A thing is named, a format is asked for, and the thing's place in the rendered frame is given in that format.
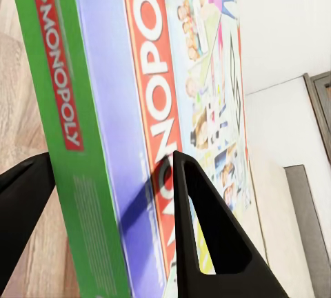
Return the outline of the board game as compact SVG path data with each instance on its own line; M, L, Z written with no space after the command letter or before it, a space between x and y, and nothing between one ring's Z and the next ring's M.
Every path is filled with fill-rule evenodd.
M173 152L252 204L239 0L15 3L81 298L178 298Z

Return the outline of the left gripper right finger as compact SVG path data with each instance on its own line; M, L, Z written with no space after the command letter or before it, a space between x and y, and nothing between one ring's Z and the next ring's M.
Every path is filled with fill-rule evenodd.
M289 298L200 163L177 150L173 190L178 298ZM189 197L213 275L200 271Z

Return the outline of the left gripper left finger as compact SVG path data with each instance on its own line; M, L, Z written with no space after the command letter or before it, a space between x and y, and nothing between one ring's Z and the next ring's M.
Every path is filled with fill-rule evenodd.
M48 151L0 175L0 298L55 186Z

